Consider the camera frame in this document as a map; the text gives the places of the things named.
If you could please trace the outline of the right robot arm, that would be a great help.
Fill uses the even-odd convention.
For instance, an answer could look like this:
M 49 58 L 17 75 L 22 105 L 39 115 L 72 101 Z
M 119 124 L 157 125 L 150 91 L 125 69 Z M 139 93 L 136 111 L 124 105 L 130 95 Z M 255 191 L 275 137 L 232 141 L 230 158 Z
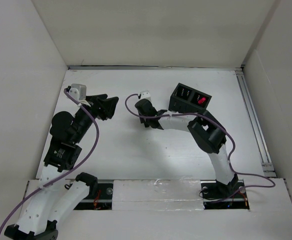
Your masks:
M 148 99 L 141 99 L 134 106 L 141 116 L 141 123 L 146 127 L 190 133 L 197 146 L 210 158 L 218 193 L 223 197 L 229 197 L 235 192 L 238 176 L 231 170 L 229 164 L 225 129 L 209 111 L 203 110 L 199 113 L 157 111 Z

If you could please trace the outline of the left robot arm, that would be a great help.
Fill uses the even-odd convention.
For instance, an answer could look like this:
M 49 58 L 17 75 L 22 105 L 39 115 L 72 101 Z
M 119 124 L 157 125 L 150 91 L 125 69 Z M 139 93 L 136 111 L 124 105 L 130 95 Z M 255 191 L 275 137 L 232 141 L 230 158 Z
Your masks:
M 37 189 L 25 197 L 29 201 L 24 214 L 15 224 L 6 227 L 4 235 L 12 240 L 55 240 L 59 228 L 84 198 L 93 198 L 98 191 L 96 176 L 82 172 L 76 176 L 64 195 L 67 174 L 78 167 L 82 148 L 78 145 L 96 119 L 108 120 L 115 113 L 119 98 L 107 94 L 86 98 L 75 115 L 67 111 L 51 120 L 52 136 Z

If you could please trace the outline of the black highlighter pink cap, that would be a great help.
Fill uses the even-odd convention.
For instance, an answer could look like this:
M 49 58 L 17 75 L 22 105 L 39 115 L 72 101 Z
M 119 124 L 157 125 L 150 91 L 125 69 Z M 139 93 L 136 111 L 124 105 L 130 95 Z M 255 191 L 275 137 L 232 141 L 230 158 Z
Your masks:
M 201 105 L 201 104 L 203 104 L 205 101 L 206 101 L 206 98 L 205 98 L 205 97 L 202 97 L 201 99 L 198 100 L 197 103 L 198 103 L 199 105 Z

